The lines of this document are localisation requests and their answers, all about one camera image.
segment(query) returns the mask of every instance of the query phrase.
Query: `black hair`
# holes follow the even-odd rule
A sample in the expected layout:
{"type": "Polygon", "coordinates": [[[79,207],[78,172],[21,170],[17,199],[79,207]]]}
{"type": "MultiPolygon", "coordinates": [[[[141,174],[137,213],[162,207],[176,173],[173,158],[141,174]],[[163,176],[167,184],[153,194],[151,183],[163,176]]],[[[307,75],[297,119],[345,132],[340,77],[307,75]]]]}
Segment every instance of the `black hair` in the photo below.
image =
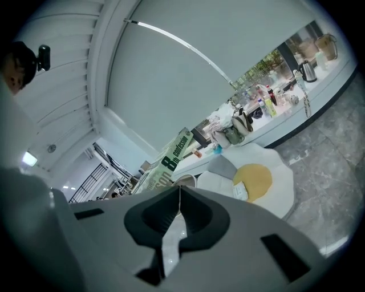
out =
{"type": "Polygon", "coordinates": [[[5,55],[13,53],[14,62],[19,60],[19,65],[24,69],[23,85],[29,84],[37,71],[37,58],[33,51],[28,48],[23,42],[14,42],[9,45],[5,55]]]}

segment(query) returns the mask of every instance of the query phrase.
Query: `kettle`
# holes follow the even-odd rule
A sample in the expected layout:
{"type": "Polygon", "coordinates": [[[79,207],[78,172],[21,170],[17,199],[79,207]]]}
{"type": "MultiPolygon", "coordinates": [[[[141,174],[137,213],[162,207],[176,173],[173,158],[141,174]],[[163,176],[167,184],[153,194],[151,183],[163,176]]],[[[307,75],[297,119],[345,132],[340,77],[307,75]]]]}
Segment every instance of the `kettle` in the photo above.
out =
{"type": "Polygon", "coordinates": [[[317,81],[317,76],[315,75],[312,65],[308,61],[304,61],[299,65],[298,71],[302,73],[303,80],[307,82],[317,81]]]}

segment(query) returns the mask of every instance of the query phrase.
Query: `gray cushion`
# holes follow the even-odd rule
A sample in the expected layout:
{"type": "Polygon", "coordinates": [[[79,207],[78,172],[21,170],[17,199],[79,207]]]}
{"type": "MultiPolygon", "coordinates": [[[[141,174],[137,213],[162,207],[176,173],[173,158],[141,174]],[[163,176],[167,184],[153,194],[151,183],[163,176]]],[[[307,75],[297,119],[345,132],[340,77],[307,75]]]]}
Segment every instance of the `gray cushion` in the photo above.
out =
{"type": "Polygon", "coordinates": [[[210,161],[207,170],[230,180],[233,180],[233,177],[237,172],[237,168],[232,162],[222,155],[219,155],[210,161]]]}

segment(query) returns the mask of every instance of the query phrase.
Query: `light fixture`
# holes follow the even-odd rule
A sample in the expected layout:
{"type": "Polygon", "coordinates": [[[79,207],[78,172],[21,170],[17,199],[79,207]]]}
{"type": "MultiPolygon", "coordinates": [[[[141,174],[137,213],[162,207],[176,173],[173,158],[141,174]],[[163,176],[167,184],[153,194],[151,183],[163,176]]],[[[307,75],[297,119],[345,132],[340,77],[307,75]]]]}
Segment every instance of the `light fixture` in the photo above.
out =
{"type": "Polygon", "coordinates": [[[25,152],[23,156],[23,162],[28,164],[30,167],[33,167],[37,163],[38,159],[35,158],[32,154],[29,152],[25,152]]]}
{"type": "Polygon", "coordinates": [[[57,146],[55,144],[49,145],[47,148],[48,153],[53,153],[56,151],[57,146]]]}

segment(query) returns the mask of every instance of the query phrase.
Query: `bottle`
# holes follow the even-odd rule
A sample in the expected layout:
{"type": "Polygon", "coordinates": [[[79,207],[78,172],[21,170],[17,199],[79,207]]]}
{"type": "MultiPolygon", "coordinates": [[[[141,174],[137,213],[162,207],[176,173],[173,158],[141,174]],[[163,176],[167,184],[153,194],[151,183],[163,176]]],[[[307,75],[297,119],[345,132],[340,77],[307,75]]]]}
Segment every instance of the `bottle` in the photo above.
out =
{"type": "Polygon", "coordinates": [[[267,93],[270,95],[271,101],[277,106],[274,91],[268,85],[266,85],[266,88],[267,88],[267,93]]]}
{"type": "Polygon", "coordinates": [[[274,90],[274,95],[275,95],[276,100],[279,102],[280,106],[285,106],[286,105],[286,100],[284,98],[282,90],[280,90],[279,88],[276,88],[274,90]]]}
{"type": "Polygon", "coordinates": [[[316,52],[315,53],[315,60],[317,61],[318,66],[323,71],[327,71],[326,56],[324,55],[323,52],[316,52]]]}
{"type": "Polygon", "coordinates": [[[267,111],[269,112],[270,116],[271,117],[276,116],[276,110],[273,106],[273,102],[271,101],[271,99],[269,99],[269,98],[266,99],[265,104],[266,104],[266,108],[267,108],[267,111]]]}
{"type": "Polygon", "coordinates": [[[260,95],[260,97],[264,97],[265,96],[265,93],[262,91],[262,89],[260,88],[259,85],[256,85],[256,92],[260,95]]]}
{"type": "Polygon", "coordinates": [[[270,116],[269,113],[267,112],[267,108],[265,106],[265,103],[262,101],[262,99],[258,99],[258,104],[260,105],[260,109],[262,111],[262,114],[264,116],[270,116]]]}
{"type": "Polygon", "coordinates": [[[298,70],[293,70],[293,74],[294,74],[294,77],[295,77],[298,85],[300,85],[303,88],[303,90],[307,90],[307,87],[303,80],[303,74],[298,70]]]}
{"type": "Polygon", "coordinates": [[[278,82],[278,74],[274,70],[270,71],[269,77],[272,79],[273,84],[278,82]]]}
{"type": "Polygon", "coordinates": [[[193,148],[192,152],[198,157],[201,158],[202,154],[196,148],[193,148]]]}

